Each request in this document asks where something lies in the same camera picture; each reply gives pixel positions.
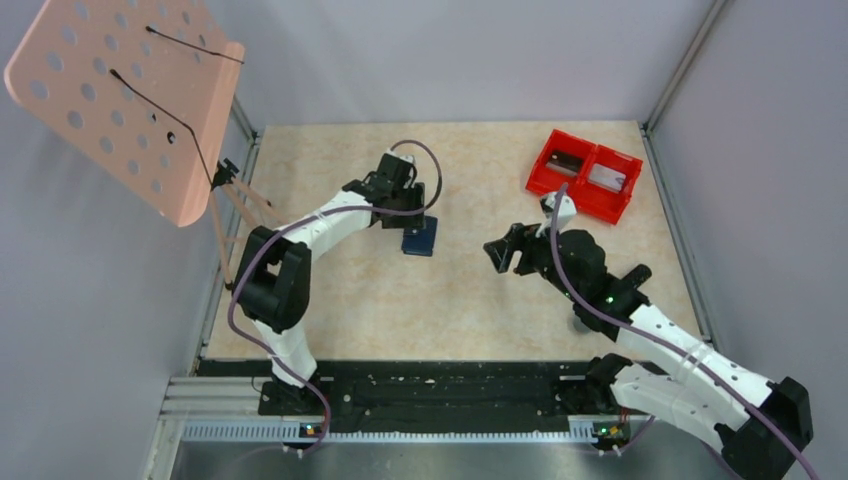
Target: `wooden table surface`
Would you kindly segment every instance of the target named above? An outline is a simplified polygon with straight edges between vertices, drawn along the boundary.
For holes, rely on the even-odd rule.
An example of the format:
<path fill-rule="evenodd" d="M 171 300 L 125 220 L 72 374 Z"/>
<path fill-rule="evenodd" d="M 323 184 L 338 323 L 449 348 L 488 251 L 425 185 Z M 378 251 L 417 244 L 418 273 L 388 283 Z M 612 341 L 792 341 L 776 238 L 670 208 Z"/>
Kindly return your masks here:
<path fill-rule="evenodd" d="M 414 138 L 438 155 L 444 190 L 433 257 L 403 255 L 401 231 L 351 235 L 312 270 L 303 318 L 319 359 L 587 360 L 630 354 L 571 324 L 571 302 L 538 275 L 498 275 L 482 250 L 515 222 L 544 219 L 525 191 L 530 168 L 557 128 L 646 160 L 635 122 L 358 124 L 268 127 L 251 185 L 294 221 L 326 203 L 352 179 L 375 169 L 395 141 Z M 429 199 L 436 185 L 427 155 L 415 155 Z M 650 165 L 617 226 L 580 215 L 569 228 L 592 233 L 622 276 L 638 263 L 653 270 L 642 291 L 682 328 L 698 334 L 677 254 Z M 242 225 L 240 235 L 245 235 Z M 232 264 L 241 250 L 236 247 Z M 257 358 L 264 352 L 232 333 L 224 292 L 206 356 Z M 256 332 L 237 309 L 237 321 Z"/>

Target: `white wall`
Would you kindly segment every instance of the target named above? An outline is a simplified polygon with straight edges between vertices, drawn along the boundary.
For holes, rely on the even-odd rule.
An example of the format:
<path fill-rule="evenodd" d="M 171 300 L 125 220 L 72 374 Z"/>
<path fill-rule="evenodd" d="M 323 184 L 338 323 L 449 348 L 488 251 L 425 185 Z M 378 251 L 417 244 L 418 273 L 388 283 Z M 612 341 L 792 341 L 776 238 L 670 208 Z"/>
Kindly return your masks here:
<path fill-rule="evenodd" d="M 206 0 L 258 125 L 640 119 L 709 0 Z"/>
<path fill-rule="evenodd" d="M 844 0 L 735 2 L 657 132 L 716 336 L 808 388 L 822 478 L 848 478 L 846 26 Z"/>
<path fill-rule="evenodd" d="M 7 2 L 5 65 L 41 2 Z M 216 268 L 178 229 L 0 91 L 0 478 L 138 478 Z M 245 142 L 231 126 L 228 154 Z"/>

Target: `gray floor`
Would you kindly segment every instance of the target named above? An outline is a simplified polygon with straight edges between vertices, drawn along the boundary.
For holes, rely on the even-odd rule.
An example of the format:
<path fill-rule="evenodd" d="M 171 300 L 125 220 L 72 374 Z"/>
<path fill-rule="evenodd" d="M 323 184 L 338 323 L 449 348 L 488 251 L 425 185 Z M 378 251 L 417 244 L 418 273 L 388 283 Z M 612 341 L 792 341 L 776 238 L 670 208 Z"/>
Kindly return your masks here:
<path fill-rule="evenodd" d="M 183 443 L 172 480 L 506 480 L 727 478 L 694 437 L 651 427 L 622 458 L 597 458 L 584 445 L 334 444 L 298 460 L 279 446 Z"/>

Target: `small blue object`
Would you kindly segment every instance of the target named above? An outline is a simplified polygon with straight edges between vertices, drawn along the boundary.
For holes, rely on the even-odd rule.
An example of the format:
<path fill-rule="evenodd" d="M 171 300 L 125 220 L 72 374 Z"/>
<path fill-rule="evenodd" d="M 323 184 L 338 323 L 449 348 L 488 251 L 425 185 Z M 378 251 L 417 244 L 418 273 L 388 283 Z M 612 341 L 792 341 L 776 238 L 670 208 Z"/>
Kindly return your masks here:
<path fill-rule="evenodd" d="M 405 228 L 403 230 L 403 243 L 400 245 L 403 253 L 432 257 L 433 245 L 436 244 L 436 229 L 438 226 L 438 218 L 425 215 L 423 229 Z"/>

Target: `red box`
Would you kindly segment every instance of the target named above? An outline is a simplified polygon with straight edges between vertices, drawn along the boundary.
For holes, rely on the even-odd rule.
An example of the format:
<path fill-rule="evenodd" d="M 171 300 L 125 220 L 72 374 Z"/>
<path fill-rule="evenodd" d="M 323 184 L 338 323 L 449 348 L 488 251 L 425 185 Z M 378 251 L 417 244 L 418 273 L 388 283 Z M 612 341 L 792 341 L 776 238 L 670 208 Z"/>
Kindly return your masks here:
<path fill-rule="evenodd" d="M 630 203 L 642 160 L 559 130 L 551 132 L 536 159 L 527 190 L 544 195 L 568 183 L 577 211 L 618 223 Z"/>

